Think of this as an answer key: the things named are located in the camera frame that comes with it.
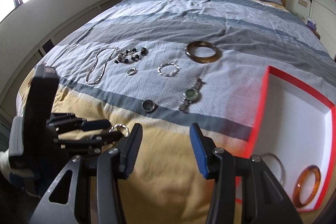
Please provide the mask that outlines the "thin silver bangle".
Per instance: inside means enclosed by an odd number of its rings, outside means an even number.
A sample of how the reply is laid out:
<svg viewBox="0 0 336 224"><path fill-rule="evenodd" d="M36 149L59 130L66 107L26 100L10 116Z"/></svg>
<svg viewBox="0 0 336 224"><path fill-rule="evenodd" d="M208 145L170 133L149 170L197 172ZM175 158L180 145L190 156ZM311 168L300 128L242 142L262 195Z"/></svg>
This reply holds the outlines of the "thin silver bangle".
<svg viewBox="0 0 336 224"><path fill-rule="evenodd" d="M272 171L281 186L284 186L286 173L281 160L273 153L264 153L260 157L263 159L268 168Z"/></svg>

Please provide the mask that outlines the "amber orange bangle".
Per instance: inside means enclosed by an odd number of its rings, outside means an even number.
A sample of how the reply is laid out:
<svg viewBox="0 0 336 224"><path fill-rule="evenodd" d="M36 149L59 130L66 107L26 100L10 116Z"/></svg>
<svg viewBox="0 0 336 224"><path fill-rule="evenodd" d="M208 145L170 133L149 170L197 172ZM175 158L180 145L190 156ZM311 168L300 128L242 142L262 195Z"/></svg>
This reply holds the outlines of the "amber orange bangle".
<svg viewBox="0 0 336 224"><path fill-rule="evenodd" d="M299 175L293 190L293 204L296 208L302 208L310 204L321 183L321 171L317 165L306 167Z"/></svg>

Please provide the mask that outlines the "brown horn bangle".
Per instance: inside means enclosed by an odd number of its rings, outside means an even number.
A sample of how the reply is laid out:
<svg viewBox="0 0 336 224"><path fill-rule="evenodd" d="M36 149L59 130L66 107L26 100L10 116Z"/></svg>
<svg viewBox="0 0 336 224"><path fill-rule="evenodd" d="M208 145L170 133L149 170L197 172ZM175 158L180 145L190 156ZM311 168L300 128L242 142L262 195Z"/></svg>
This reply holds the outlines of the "brown horn bangle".
<svg viewBox="0 0 336 224"><path fill-rule="evenodd" d="M189 59L200 64L209 64L218 61L222 52L215 45L205 41L188 43L185 47L185 54Z"/></svg>

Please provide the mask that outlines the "red white jewelry box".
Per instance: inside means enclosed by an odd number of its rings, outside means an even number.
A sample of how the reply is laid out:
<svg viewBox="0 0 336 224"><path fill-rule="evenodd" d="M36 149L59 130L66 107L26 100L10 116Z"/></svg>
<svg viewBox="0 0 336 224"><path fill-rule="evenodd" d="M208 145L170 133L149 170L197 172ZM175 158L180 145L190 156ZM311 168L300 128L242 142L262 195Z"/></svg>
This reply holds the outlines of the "red white jewelry box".
<svg viewBox="0 0 336 224"><path fill-rule="evenodd" d="M285 168L283 186L292 198L301 172L310 165L321 171L314 200L299 212L319 209L335 165L335 104L302 80L272 66L265 70L259 104L241 157L275 154Z"/></svg>

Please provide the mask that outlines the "striped bed duvet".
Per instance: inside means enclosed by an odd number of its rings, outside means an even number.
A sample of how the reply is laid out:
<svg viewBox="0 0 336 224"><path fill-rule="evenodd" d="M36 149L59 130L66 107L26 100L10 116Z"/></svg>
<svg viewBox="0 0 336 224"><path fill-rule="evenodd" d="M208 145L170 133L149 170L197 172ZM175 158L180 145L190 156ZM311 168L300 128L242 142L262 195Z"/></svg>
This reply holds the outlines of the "striped bed duvet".
<svg viewBox="0 0 336 224"><path fill-rule="evenodd" d="M195 41L212 43L221 58L192 61L185 47ZM134 172L120 182L128 223L205 222L212 184L198 172L189 126L241 155L268 66L335 101L335 62L325 47L283 5L261 0L123 0L41 64L60 76L55 112L142 124ZM200 98L179 111L197 78Z"/></svg>

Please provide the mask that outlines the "wooden nightstand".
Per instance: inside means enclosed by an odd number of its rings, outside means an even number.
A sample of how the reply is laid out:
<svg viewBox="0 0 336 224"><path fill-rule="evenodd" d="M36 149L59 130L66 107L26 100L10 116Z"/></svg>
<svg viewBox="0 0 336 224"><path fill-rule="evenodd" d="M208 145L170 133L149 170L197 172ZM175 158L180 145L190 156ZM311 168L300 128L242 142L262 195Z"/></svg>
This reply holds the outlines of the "wooden nightstand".
<svg viewBox="0 0 336 224"><path fill-rule="evenodd" d="M313 34L317 37L318 40L321 39L321 36L320 36L320 34L319 34L317 31L312 30L312 32L313 32Z"/></svg>

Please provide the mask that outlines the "purple tissue box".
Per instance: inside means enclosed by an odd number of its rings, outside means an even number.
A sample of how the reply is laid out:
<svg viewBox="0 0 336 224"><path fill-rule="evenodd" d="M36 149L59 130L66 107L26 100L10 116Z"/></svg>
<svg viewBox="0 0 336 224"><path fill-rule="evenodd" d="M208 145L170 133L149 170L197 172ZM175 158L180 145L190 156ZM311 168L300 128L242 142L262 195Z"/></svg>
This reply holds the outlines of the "purple tissue box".
<svg viewBox="0 0 336 224"><path fill-rule="evenodd" d="M312 19L310 19L310 18L306 18L306 19L305 19L305 24L306 24L309 28L311 28L312 30L316 30L316 28L317 28L316 23L315 23Z"/></svg>

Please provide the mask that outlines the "white wardrobe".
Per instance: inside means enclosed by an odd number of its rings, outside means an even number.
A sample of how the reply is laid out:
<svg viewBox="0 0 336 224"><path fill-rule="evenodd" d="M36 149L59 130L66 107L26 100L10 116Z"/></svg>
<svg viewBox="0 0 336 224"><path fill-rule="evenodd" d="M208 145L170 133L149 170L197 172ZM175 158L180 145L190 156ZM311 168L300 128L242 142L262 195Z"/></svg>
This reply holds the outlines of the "white wardrobe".
<svg viewBox="0 0 336 224"><path fill-rule="evenodd" d="M335 59L335 0L312 0L309 16L317 25L321 43Z"/></svg>

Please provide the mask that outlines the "low white wall cabinet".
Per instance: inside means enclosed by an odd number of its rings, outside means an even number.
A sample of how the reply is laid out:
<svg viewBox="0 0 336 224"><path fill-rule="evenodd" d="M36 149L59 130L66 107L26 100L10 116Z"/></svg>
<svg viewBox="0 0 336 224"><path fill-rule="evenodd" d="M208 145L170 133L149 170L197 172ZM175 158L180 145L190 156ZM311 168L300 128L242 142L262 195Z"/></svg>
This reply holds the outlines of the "low white wall cabinet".
<svg viewBox="0 0 336 224"><path fill-rule="evenodd" d="M101 0L78 12L65 22L57 26L46 35L33 49L25 56L18 65L5 87L1 91L1 119L6 123L11 123L15 113L15 98L21 83L29 74L39 60L48 53L51 48L61 42L69 34L89 22L98 14L118 4L122 0Z"/></svg>

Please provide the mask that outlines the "wall socket right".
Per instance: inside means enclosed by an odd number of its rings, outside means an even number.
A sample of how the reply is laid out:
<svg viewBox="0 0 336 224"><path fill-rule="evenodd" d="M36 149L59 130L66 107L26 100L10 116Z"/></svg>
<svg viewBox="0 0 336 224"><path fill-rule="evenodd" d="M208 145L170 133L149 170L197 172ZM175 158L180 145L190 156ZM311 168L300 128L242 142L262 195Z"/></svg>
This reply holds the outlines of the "wall socket right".
<svg viewBox="0 0 336 224"><path fill-rule="evenodd" d="M304 0L298 0L298 4L302 5L303 7L307 8L307 2Z"/></svg>

